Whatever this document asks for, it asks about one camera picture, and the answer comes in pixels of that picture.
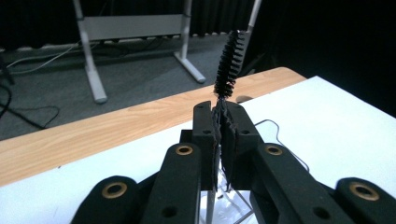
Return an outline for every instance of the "metal grommet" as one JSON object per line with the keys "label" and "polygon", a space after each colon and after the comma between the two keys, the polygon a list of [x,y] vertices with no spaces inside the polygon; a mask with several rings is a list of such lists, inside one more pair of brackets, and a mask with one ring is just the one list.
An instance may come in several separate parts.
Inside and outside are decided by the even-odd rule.
{"label": "metal grommet", "polygon": [[283,153],[282,149],[272,146],[266,147],[265,151],[274,156],[279,156]]}
{"label": "metal grommet", "polygon": [[115,199],[126,192],[128,187],[125,183],[122,182],[114,182],[107,184],[102,190],[102,196],[107,199]]}
{"label": "metal grommet", "polygon": [[358,183],[358,182],[352,182],[349,185],[350,191],[352,191],[353,194],[356,196],[363,198],[364,200],[367,201],[377,201],[379,199],[379,194],[369,186]]}
{"label": "metal grommet", "polygon": [[180,156],[190,155],[192,153],[192,147],[188,147],[188,146],[177,147],[176,153],[177,153],[177,155],[180,155]]}

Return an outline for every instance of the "wooden table edge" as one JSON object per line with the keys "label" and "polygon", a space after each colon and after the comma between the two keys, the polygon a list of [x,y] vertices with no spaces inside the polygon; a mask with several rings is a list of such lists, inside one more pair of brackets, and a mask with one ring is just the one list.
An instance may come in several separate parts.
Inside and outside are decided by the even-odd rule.
{"label": "wooden table edge", "polygon": [[[285,67],[241,77],[229,100],[255,98],[303,80]],[[187,122],[193,106],[207,100],[216,101],[213,86],[0,141],[0,187]]]}

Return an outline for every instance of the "grey floor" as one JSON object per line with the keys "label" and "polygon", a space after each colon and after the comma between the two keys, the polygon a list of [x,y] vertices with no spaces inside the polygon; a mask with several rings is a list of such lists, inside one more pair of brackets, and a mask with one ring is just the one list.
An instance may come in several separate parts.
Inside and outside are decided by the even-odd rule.
{"label": "grey floor", "polygon": [[[204,84],[197,83],[173,57],[173,51],[181,46],[178,38],[121,41],[117,45],[106,42],[107,46],[117,49],[97,45],[92,51],[108,97],[102,105],[92,99],[81,52],[66,54],[31,73],[13,74],[15,85],[8,85],[5,81],[3,84],[12,91],[10,107],[36,123],[45,125],[56,114],[52,107],[40,107],[59,107],[59,115],[47,126],[50,128],[212,85],[226,41],[227,35],[190,39],[188,58],[206,77]],[[12,63],[25,57],[62,53],[71,46],[20,49],[4,52],[3,57],[6,63]],[[13,73],[26,71],[46,60],[21,63],[9,70]],[[6,93],[0,90],[0,102],[4,104],[6,100]],[[0,119],[0,140],[37,131],[9,112]]]}

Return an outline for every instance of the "cable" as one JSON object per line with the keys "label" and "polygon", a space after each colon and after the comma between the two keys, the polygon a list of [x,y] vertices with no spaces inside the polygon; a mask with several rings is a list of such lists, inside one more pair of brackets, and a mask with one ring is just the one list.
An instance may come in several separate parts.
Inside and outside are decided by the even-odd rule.
{"label": "cable", "polygon": [[25,74],[25,73],[34,72],[34,71],[36,71],[36,70],[38,70],[38,69],[44,67],[45,65],[47,65],[47,64],[49,64],[49,63],[55,61],[56,59],[58,59],[58,58],[64,56],[67,52],[69,52],[70,50],[72,50],[72,49],[75,47],[75,45],[73,45],[72,47],[70,47],[69,49],[67,49],[65,52],[58,54],[57,56],[53,57],[53,58],[50,59],[49,61],[46,61],[45,63],[41,64],[40,66],[38,66],[38,67],[36,67],[36,68],[30,69],[30,70],[26,70],[26,71],[10,72],[10,73],[11,73],[11,74]]}
{"label": "cable", "polygon": [[[26,118],[23,114],[21,114],[21,113],[16,111],[16,110],[40,110],[40,109],[47,109],[47,108],[55,109],[56,113],[44,125],[38,124],[38,123],[30,120],[30,119]],[[39,130],[47,129],[47,125],[49,125],[54,119],[56,119],[56,117],[58,117],[60,111],[61,111],[61,109],[58,106],[55,106],[55,105],[48,105],[48,106],[42,106],[42,107],[36,107],[36,108],[9,108],[9,107],[7,108],[7,112],[9,112],[9,113],[13,114],[14,116],[22,119],[26,123],[32,125],[33,127],[37,128]]]}
{"label": "cable", "polygon": [[12,92],[7,86],[0,85],[0,89],[5,90],[8,94],[7,102],[5,105],[2,105],[3,110],[0,112],[0,119],[1,119],[3,115],[8,111],[9,105],[11,104]]}
{"label": "cable", "polygon": [[[267,122],[267,121],[270,121],[270,122],[274,123],[275,126],[277,127],[277,129],[276,129],[276,141],[277,141],[280,145],[282,145],[282,147],[287,148],[287,147],[279,140],[279,131],[280,131],[280,127],[279,127],[279,125],[278,125],[275,121],[273,121],[273,120],[271,120],[271,119],[264,119],[264,120],[262,120],[262,121],[260,121],[260,122],[258,122],[258,123],[256,123],[256,124],[254,124],[254,126],[258,126],[258,125],[260,125],[260,124],[262,124],[262,123],[264,123],[264,122]],[[308,166],[308,164],[306,164],[305,161],[303,161],[302,159],[300,159],[300,157],[298,157],[296,154],[294,154],[290,149],[288,149],[288,151],[291,153],[291,155],[293,155],[298,161],[300,161],[300,162],[305,166],[306,171],[309,173],[309,166]]]}

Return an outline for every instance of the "metal frame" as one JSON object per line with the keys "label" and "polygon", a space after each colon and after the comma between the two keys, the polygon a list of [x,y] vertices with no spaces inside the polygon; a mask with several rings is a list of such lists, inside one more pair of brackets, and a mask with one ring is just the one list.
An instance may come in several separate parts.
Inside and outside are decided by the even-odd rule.
{"label": "metal frame", "polygon": [[155,16],[84,17],[79,0],[73,0],[73,3],[85,54],[85,70],[97,104],[105,103],[107,96],[93,61],[90,40],[181,34],[183,45],[180,51],[175,52],[175,57],[197,82],[205,82],[206,78],[187,59],[192,0],[184,1],[183,14]]}

